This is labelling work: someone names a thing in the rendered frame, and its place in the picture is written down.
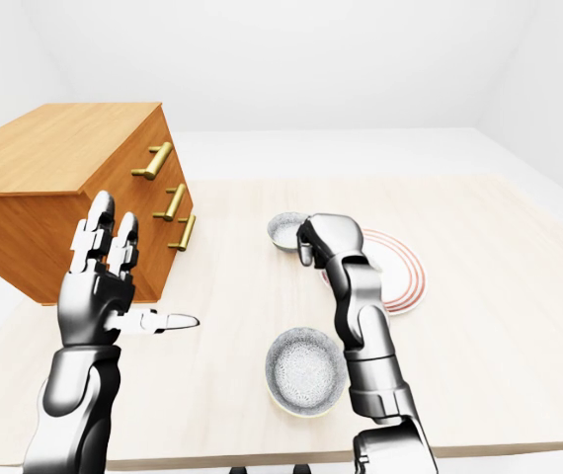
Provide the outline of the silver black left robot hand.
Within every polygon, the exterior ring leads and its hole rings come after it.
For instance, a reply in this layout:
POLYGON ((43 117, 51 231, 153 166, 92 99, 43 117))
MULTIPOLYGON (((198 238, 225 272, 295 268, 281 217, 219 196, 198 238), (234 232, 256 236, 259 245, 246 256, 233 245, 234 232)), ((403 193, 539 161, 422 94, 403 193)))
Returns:
POLYGON ((137 217, 127 212, 115 226, 115 200, 106 191, 94 198, 88 216, 78 222, 57 304, 62 344, 111 345, 120 332, 159 334, 196 327, 200 321, 186 314, 160 314, 132 308, 135 286, 132 269, 139 251, 137 217))

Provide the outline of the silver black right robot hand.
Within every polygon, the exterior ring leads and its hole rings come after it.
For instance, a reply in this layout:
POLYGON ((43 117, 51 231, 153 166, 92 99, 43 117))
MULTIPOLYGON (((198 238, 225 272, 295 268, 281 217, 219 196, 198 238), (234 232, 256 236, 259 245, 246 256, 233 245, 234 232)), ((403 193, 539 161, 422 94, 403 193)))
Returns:
POLYGON ((362 251, 363 235, 349 216, 315 213, 298 228, 300 262, 305 267, 322 270, 343 263, 367 264, 362 251))

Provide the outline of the small patterned black bowl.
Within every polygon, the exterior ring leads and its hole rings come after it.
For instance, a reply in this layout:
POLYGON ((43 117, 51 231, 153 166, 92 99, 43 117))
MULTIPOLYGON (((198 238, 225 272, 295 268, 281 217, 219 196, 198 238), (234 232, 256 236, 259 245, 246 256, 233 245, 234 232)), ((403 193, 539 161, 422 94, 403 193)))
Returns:
POLYGON ((267 232, 274 245, 287 253, 298 251, 297 231, 309 217, 302 212, 282 212, 274 216, 267 224, 267 232))

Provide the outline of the white plate with red rings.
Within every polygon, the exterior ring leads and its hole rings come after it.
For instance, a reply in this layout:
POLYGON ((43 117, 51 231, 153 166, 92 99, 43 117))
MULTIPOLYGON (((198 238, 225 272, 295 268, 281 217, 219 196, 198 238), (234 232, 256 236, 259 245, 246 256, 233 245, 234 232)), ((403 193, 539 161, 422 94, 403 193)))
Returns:
POLYGON ((428 277, 419 256, 383 231, 364 228, 362 251, 381 279, 381 301, 390 315, 403 314, 421 303, 428 277))

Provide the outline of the large patterned black bowl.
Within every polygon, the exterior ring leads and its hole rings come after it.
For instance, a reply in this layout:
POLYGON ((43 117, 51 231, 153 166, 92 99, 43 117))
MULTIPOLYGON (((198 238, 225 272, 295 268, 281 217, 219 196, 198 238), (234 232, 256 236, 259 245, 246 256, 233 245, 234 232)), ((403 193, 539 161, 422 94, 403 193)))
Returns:
POLYGON ((328 335, 309 327, 277 336, 267 352, 265 377, 275 403, 300 418, 330 412, 348 380, 343 351, 328 335))

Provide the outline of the narrow wooden drawer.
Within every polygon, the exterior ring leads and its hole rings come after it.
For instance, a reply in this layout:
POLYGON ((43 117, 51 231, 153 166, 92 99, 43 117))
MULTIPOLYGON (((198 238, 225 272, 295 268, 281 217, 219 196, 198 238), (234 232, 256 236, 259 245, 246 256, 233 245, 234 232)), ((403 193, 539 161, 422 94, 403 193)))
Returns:
POLYGON ((143 206, 136 213, 139 220, 139 257, 133 271, 135 302, 155 302, 161 298, 177 253, 177 249, 168 248, 167 244, 180 241, 185 224, 179 223, 177 219, 187 218, 193 209, 188 187, 173 221, 153 218, 152 213, 167 208, 172 195, 168 195, 165 190, 179 185, 161 185, 156 190, 149 191, 144 197, 143 206))

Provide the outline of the medium wooden drawer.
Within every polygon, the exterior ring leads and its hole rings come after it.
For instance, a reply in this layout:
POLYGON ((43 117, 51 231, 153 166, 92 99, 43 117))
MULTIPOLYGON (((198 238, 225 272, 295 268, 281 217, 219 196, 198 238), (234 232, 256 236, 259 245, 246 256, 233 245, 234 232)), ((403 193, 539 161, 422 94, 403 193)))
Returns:
POLYGON ((174 145, 144 149, 141 161, 123 170, 113 192, 117 210, 138 219, 140 256, 135 275, 156 285, 166 278, 180 244, 189 234, 192 198, 174 145))

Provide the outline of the wooden cabinet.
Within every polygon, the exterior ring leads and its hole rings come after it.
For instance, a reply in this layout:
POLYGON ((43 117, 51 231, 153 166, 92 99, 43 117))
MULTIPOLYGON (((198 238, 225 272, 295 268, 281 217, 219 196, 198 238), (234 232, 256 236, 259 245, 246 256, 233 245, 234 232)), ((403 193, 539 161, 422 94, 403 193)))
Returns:
POLYGON ((36 302, 56 302, 77 223, 95 198, 86 183, 157 107, 46 104, 0 127, 1 278, 36 302))

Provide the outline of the wide wooden drawer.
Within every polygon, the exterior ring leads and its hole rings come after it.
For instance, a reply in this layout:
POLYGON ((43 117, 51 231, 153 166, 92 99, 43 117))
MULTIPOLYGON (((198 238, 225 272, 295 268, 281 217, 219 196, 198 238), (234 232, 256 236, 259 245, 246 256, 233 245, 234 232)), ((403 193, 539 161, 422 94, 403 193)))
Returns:
POLYGON ((117 219, 127 211, 136 215, 149 191, 182 182, 183 173, 174 150, 153 181, 131 174, 132 169, 149 164, 153 158, 148 151, 150 146, 160 146, 166 141, 171 142, 172 136, 162 108, 157 107, 89 179, 87 194, 94 197, 101 190, 109 192, 116 202, 117 219))

